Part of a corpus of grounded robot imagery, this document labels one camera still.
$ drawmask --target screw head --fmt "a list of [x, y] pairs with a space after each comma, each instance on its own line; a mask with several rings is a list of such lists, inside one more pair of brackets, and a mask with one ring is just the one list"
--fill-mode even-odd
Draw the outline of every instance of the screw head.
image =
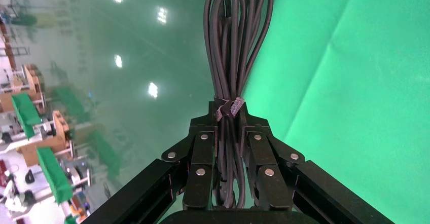
[[203, 176], [206, 173], [206, 171], [203, 168], [199, 168], [197, 169], [196, 173], [199, 176]]
[[296, 153], [292, 153], [292, 154], [290, 155], [290, 157], [291, 157], [291, 159], [293, 159], [293, 160], [297, 160], [297, 159], [299, 158], [299, 155], [298, 155], [298, 154], [296, 154]]
[[275, 175], [275, 172], [272, 169], [270, 169], [270, 168], [267, 168], [266, 171], [265, 171], [265, 173], [266, 173], [267, 176], [273, 176], [273, 175]]
[[173, 159], [176, 157], [176, 153], [175, 152], [169, 152], [169, 154], [167, 154], [167, 158], [169, 159]]

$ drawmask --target cable bundle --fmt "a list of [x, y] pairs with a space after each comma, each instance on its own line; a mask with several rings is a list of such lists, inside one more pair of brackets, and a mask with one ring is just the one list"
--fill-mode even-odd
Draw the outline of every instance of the cable bundle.
[[[267, 0], [267, 13], [258, 36], [264, 0], [206, 0], [204, 39], [216, 102], [231, 106], [240, 96], [261, 48], [272, 17], [273, 0]], [[214, 195], [218, 205], [243, 208], [245, 174], [240, 156], [237, 123], [233, 115], [219, 121], [219, 141]], [[236, 202], [233, 183], [239, 186]]]

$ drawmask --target black mechanical linkage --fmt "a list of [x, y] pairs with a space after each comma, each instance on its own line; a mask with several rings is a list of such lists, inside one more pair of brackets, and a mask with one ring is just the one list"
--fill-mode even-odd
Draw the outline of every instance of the black mechanical linkage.
[[184, 193], [183, 211], [162, 223], [392, 223], [297, 150], [276, 139], [265, 119], [242, 107], [240, 151], [254, 207], [213, 206], [216, 108], [191, 120], [187, 137], [154, 160], [84, 224], [157, 223]]

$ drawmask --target green screen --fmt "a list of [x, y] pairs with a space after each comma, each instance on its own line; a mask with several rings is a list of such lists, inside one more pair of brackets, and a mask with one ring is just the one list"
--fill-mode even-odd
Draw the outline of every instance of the green screen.
[[430, 0], [275, 0], [245, 94], [395, 223], [429, 223]]

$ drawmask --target green cover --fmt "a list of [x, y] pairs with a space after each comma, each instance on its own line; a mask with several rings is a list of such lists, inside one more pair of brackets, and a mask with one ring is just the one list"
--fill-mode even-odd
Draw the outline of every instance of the green cover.
[[14, 95], [12, 96], [12, 103], [25, 136], [27, 138], [33, 137], [33, 125], [40, 124], [42, 119], [39, 117], [39, 113], [30, 97], [25, 93]]
[[249, 112], [395, 223], [430, 223], [430, 0], [275, 0]]
[[63, 170], [49, 147], [37, 149], [39, 163], [51, 187], [55, 201], [59, 204], [73, 197], [73, 190]]
[[64, 224], [76, 224], [77, 216], [72, 216], [71, 214], [66, 216], [66, 219], [64, 219]]

